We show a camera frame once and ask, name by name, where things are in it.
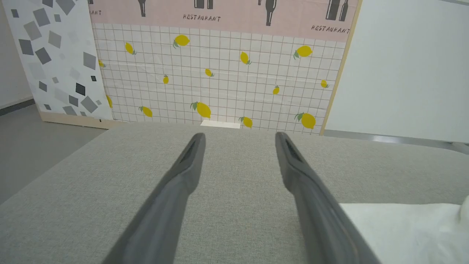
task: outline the gray floor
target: gray floor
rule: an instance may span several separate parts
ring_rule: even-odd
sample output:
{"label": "gray floor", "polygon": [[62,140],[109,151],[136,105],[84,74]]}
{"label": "gray floor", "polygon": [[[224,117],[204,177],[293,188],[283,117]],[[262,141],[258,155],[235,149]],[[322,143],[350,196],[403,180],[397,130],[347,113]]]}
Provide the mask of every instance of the gray floor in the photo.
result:
{"label": "gray floor", "polygon": [[[104,131],[42,122],[35,105],[0,116],[0,204]],[[469,154],[469,147],[465,145],[432,140],[328,130],[325,135],[430,146]]]}

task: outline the dark baseboard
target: dark baseboard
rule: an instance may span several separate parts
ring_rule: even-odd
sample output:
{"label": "dark baseboard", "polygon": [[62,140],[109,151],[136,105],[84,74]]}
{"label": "dark baseboard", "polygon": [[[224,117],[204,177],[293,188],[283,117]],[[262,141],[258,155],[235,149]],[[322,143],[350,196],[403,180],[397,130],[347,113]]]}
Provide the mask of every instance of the dark baseboard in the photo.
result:
{"label": "dark baseboard", "polygon": [[30,100],[26,100],[26,101],[18,103],[18,104],[14,104],[14,105],[9,106],[9,107],[5,107],[3,109],[0,109],[0,116],[6,115],[6,114],[11,113],[11,112],[16,111],[16,110],[20,110],[22,108],[25,108],[25,107],[33,105],[33,104],[34,104],[34,99],[30,99]]}

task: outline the wooden frame edge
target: wooden frame edge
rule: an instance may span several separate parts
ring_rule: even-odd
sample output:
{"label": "wooden frame edge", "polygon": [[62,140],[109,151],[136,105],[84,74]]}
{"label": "wooden frame edge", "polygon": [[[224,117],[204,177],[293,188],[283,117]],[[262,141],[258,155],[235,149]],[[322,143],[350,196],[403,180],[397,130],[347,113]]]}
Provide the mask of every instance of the wooden frame edge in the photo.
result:
{"label": "wooden frame edge", "polygon": [[71,124],[95,128],[110,129],[118,125],[126,124],[125,122],[115,121],[115,120],[106,120],[94,118],[91,116],[71,116],[66,114],[59,113],[47,113],[42,112],[38,107],[39,115],[41,116],[42,121],[59,123],[59,124]]}
{"label": "wooden frame edge", "polygon": [[323,124],[322,124],[322,127],[321,127],[321,132],[319,133],[320,136],[324,135],[325,125],[327,124],[327,119],[329,118],[329,113],[331,112],[332,103],[334,102],[335,93],[337,92],[337,87],[339,86],[340,78],[342,76],[342,71],[344,70],[345,61],[347,60],[348,50],[350,49],[350,44],[352,43],[353,34],[355,33],[355,26],[356,26],[356,22],[358,21],[358,16],[360,14],[360,9],[362,8],[362,1],[363,0],[358,0],[358,4],[356,6],[355,16],[354,16],[353,21],[352,21],[352,26],[350,27],[350,36],[347,39],[347,44],[345,45],[344,56],[342,57],[342,62],[340,63],[339,72],[337,74],[337,79],[335,80],[335,84],[334,84],[334,89],[332,90],[331,99],[329,101],[329,105],[327,106],[327,111],[325,113],[324,121],[323,121]]}

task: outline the lemon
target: lemon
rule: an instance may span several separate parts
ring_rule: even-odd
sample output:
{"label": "lemon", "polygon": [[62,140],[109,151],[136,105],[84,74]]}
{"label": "lemon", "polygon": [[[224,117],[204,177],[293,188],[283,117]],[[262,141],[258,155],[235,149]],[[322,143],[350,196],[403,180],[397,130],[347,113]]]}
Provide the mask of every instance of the lemon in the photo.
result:
{"label": "lemon", "polygon": [[329,88],[329,85],[327,84],[327,82],[326,82],[325,80],[322,80],[322,81],[321,81],[321,86],[322,86],[323,88]]}
{"label": "lemon", "polygon": [[298,121],[301,120],[301,123],[306,128],[313,129],[314,125],[316,125],[316,119],[308,113],[296,114],[295,118],[297,118]]}
{"label": "lemon", "polygon": [[310,46],[301,46],[299,49],[295,51],[295,54],[293,54],[293,58],[296,60],[296,58],[301,57],[308,57],[311,55],[313,51],[311,50]]}
{"label": "lemon", "polygon": [[251,61],[249,60],[249,57],[248,55],[245,53],[245,52],[241,52],[241,56],[239,56],[239,58],[241,59],[241,61],[246,64],[246,65],[249,65],[251,64]]}
{"label": "lemon", "polygon": [[106,97],[107,97],[107,102],[109,103],[109,107],[112,108],[113,107],[113,101],[111,100],[111,97],[107,96],[107,94],[106,94]]}
{"label": "lemon", "polygon": [[176,48],[179,46],[185,46],[189,44],[189,41],[189,38],[187,38],[185,35],[179,35],[174,39],[173,47]]}
{"label": "lemon", "polygon": [[135,55],[137,54],[137,51],[134,50],[134,47],[128,42],[125,43],[125,50],[127,50],[128,53]]}
{"label": "lemon", "polygon": [[210,108],[208,108],[206,104],[200,103],[200,102],[194,102],[190,104],[190,107],[192,107],[194,110],[197,109],[197,112],[199,113],[201,117],[210,118],[210,114],[212,112],[210,111]]}
{"label": "lemon", "polygon": [[145,107],[145,106],[140,106],[138,108],[140,111],[142,111],[144,113],[144,115],[148,116],[148,117],[152,117],[153,116],[153,112],[151,111],[150,108],[148,107]]}
{"label": "lemon", "polygon": [[215,74],[213,74],[210,69],[205,69],[205,74],[206,74],[208,77],[213,77],[213,76],[215,76]]}
{"label": "lemon", "polygon": [[275,89],[273,90],[273,94],[278,94],[280,92],[280,88],[278,85],[275,86]]}
{"label": "lemon", "polygon": [[252,120],[249,117],[240,117],[239,120],[248,128],[252,128]]}

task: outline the bottle illustration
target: bottle illustration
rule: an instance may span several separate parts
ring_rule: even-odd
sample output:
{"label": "bottle illustration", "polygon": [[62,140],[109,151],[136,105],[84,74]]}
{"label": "bottle illustration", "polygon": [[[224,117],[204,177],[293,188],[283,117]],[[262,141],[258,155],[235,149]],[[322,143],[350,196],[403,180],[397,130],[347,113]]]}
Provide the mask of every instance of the bottle illustration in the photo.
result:
{"label": "bottle illustration", "polygon": [[344,4],[342,5],[342,10],[340,11],[339,21],[345,21],[345,16],[347,15],[348,9],[348,0],[345,0]]}
{"label": "bottle illustration", "polygon": [[204,8],[205,5],[204,5],[204,2],[205,0],[194,0],[194,8]]}
{"label": "bottle illustration", "polygon": [[267,10],[267,22],[265,23],[266,26],[270,26],[272,22],[272,14],[277,6],[277,0],[265,0],[265,9]]}
{"label": "bottle illustration", "polygon": [[142,12],[142,17],[146,17],[145,2],[146,2],[146,0],[138,0],[138,3],[140,4],[140,12]]}
{"label": "bottle illustration", "polygon": [[340,0],[329,0],[329,5],[327,6],[327,13],[325,15],[325,18],[327,20],[335,20],[337,18],[339,4]]}

